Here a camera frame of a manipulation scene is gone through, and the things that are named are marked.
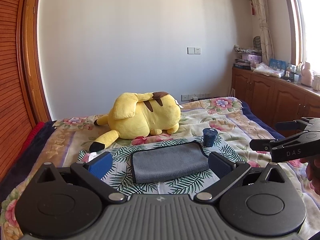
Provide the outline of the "person's right hand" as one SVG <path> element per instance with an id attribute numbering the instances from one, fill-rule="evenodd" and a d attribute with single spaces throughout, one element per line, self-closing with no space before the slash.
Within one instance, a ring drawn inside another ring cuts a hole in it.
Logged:
<path id="1" fill-rule="evenodd" d="M 306 168 L 306 175 L 308 180 L 312 183 L 314 191 L 320 195 L 320 183 L 319 183 L 319 154 L 310 161 L 308 158 L 302 158 L 299 160 L 301 163 L 308 163 Z"/>

